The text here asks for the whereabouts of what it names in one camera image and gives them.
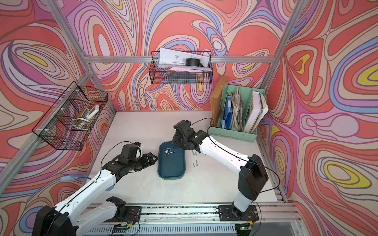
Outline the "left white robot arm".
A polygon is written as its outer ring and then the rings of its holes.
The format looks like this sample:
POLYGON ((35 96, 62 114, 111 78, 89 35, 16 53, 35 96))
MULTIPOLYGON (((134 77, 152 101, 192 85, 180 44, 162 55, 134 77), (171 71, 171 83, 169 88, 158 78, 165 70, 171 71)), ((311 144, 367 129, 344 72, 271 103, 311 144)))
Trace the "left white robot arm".
POLYGON ((110 197, 99 207, 85 209, 104 191, 129 173, 139 172, 156 163, 158 157, 145 153, 138 158, 121 154, 106 163, 87 184, 54 207, 44 206, 36 215, 34 236, 82 236, 107 220, 128 220, 125 201, 110 197))

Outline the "teal plastic storage tray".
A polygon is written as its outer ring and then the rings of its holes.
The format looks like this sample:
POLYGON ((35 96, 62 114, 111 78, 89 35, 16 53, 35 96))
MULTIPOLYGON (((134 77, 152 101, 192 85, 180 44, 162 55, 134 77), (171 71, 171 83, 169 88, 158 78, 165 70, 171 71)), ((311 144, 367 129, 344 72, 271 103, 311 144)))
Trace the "teal plastic storage tray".
POLYGON ((158 150, 157 173, 163 180, 178 180, 186 172, 185 150, 164 142, 158 150))

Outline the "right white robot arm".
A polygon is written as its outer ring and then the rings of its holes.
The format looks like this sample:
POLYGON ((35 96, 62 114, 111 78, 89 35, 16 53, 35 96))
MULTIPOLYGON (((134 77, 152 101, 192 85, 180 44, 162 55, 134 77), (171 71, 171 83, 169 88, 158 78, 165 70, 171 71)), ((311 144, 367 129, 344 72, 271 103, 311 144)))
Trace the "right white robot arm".
POLYGON ((248 156, 238 153, 220 142, 208 133, 200 130, 194 134, 180 134, 178 131, 172 139, 173 145, 185 149, 196 150, 208 155, 238 175, 238 194, 232 202, 230 209, 223 214, 241 220, 249 206, 262 192, 269 181, 269 177, 260 156, 248 156))

